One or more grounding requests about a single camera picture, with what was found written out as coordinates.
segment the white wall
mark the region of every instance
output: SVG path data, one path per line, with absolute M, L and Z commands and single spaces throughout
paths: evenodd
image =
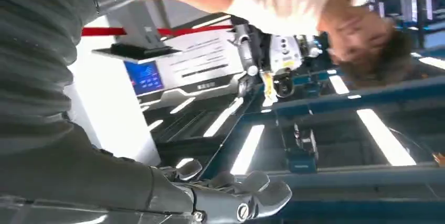
M 88 26 L 109 25 L 101 17 Z M 99 142 L 117 157 L 157 165 L 160 158 L 123 62 L 91 52 L 113 42 L 111 36 L 83 37 L 77 46 L 78 59 L 69 67 L 74 85 L 66 92 L 72 98 L 70 114 L 86 129 L 92 143 Z

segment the led light strip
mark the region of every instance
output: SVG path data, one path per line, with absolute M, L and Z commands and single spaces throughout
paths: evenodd
M 107 215 L 102 215 L 101 217 L 99 217 L 97 219 L 83 221 L 83 222 L 77 222 L 75 224 L 100 224 L 100 223 L 104 222 L 107 217 L 108 217 Z
M 412 21 L 417 22 L 417 0 L 411 0 Z
M 142 108 L 141 108 L 141 111 L 144 112 L 144 111 L 148 110 L 149 108 L 150 108 L 150 106 L 142 107 Z
M 191 97 L 191 98 L 185 100 L 185 102 L 181 103 L 181 104 L 178 105 L 176 108 L 174 108 L 174 109 L 170 112 L 170 114 L 176 114 L 176 113 L 178 113 L 178 112 L 181 111 L 183 108 L 185 108 L 187 105 L 189 105 L 190 103 L 192 103 L 193 100 L 195 100 L 195 99 L 196 99 L 196 97 Z
M 244 141 L 240 152 L 238 153 L 237 159 L 230 170 L 233 175 L 244 175 L 249 169 L 250 162 L 252 161 L 253 154 L 257 149 L 258 143 L 260 142 L 261 135 L 264 131 L 264 125 L 255 125 L 250 129 L 249 135 Z
M 360 99 L 360 98 L 362 98 L 362 96 L 359 95 L 359 94 L 348 96 L 348 99 L 351 99 L 351 100 L 354 100 L 354 99 Z
M 425 64 L 445 70 L 445 61 L 443 61 L 443 60 L 432 58 L 432 57 L 425 57 L 425 58 L 419 59 L 419 61 L 421 61 Z
M 427 19 L 432 20 L 432 0 L 425 0 L 427 6 Z
M 373 110 L 357 110 L 357 114 L 391 165 L 416 165 L 414 159 Z
M 231 82 L 233 82 L 233 80 L 237 80 L 237 81 L 238 81 L 239 79 L 241 79 L 241 78 L 242 78 L 243 76 L 245 76 L 246 74 L 247 74 L 246 71 L 243 71 L 243 72 L 240 72 L 240 73 L 235 74 L 235 75 L 232 77 Z M 231 85 L 231 83 L 229 83 L 229 84 L 227 84 L 227 85 L 223 85 L 223 86 L 219 86 L 219 87 L 211 88 L 211 89 L 205 89 L 205 90 L 195 91 L 195 92 L 192 92 L 192 93 L 187 93 L 187 92 L 185 92 L 184 90 L 182 90 L 181 88 L 175 88 L 175 89 L 169 89 L 169 90 L 166 90 L 166 91 L 164 91 L 164 93 L 179 92 L 179 93 L 181 93 L 183 96 L 186 96 L 186 97 L 192 97 L 192 96 L 200 95 L 200 94 L 202 94 L 202 93 L 206 93 L 206 92 L 210 92 L 210 91 L 215 91 L 215 90 L 218 90 L 218 89 L 228 88 L 228 87 L 230 87 L 230 85 Z M 152 93 L 156 93 L 156 92 L 160 92 L 160 91 L 152 91 L 152 92 L 148 92 L 148 93 L 144 93 L 144 94 L 138 94 L 137 97 L 142 97 L 142 96 L 144 96 L 144 95 L 152 94 Z M 140 105 L 141 105 L 141 106 L 143 106 L 143 105 L 152 105 L 152 104 L 158 103 L 158 102 L 160 102 L 160 101 L 161 101 L 161 99 L 159 99 L 159 100 L 154 100 L 154 101 L 150 101 L 150 102 L 144 102 L 144 103 L 141 103 Z
M 181 161 L 179 161 L 179 163 L 176 165 L 176 169 L 179 169 L 181 167 L 183 167 L 185 164 L 187 164 L 188 162 L 193 161 L 193 158 L 191 157 L 186 157 L 181 159 Z
M 164 120 L 156 120 L 156 121 L 154 121 L 152 124 L 149 125 L 149 131 L 152 131 L 154 128 L 158 127 L 163 122 L 164 122 Z
M 337 94 L 347 94 L 349 93 L 349 89 L 343 82 L 342 78 L 340 76 L 329 76 L 329 79 L 334 86 L 335 92 Z
M 213 122 L 213 124 L 209 127 L 209 129 L 204 133 L 203 137 L 212 137 L 218 132 L 219 128 L 224 124 L 224 122 L 229 118 L 231 114 L 236 112 L 239 107 L 244 103 L 244 99 L 242 97 L 236 98 L 233 103 L 225 109 L 219 117 Z
M 224 15 L 222 17 L 215 18 L 215 19 L 212 19 L 210 21 L 207 21 L 207 22 L 201 23 L 199 25 L 193 26 L 192 29 L 200 28 L 200 27 L 203 27 L 203 26 L 208 26 L 208 25 L 217 23 L 219 21 L 223 21 L 224 19 L 228 19 L 228 18 L 230 18 L 230 15 Z

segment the cable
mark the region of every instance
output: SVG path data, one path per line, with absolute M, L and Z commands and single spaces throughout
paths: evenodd
M 388 127 L 388 129 L 391 130 L 391 131 L 393 131 L 393 132 L 396 132 L 397 134 L 399 134 L 399 135 L 401 135 L 401 136 L 403 136 L 406 140 L 412 142 L 415 146 L 417 146 L 417 147 L 418 147 L 419 149 L 421 149 L 422 151 L 427 152 L 427 153 L 428 153 L 429 155 L 431 155 L 433 158 L 435 157 L 435 156 L 434 156 L 434 152 L 433 152 L 428 146 L 425 145 L 424 147 L 422 147 L 422 146 L 420 146 L 416 141 L 414 141 L 413 139 L 407 137 L 407 135 L 403 134 L 402 132 L 400 132 L 400 131 L 398 131 L 398 130 L 395 130 L 395 129 L 391 128 L 391 127 Z

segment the brown hair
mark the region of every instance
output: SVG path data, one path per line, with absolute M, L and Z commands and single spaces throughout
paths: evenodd
M 375 61 L 343 62 L 339 66 L 356 87 L 378 87 L 402 81 L 411 68 L 412 42 L 409 35 L 394 31 Z

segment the red stripe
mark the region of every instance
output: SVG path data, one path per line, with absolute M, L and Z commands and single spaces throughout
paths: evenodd
M 213 30 L 223 30 L 223 29 L 232 29 L 233 26 L 205 26 L 196 29 L 185 28 L 178 30 L 171 30 L 166 28 L 158 29 L 158 33 L 161 36 L 181 36 L 186 34 L 200 33 L 202 31 L 213 31 Z M 82 36 L 118 36 L 118 35 L 126 35 L 126 32 L 123 28 L 116 27 L 85 27 L 82 30 Z

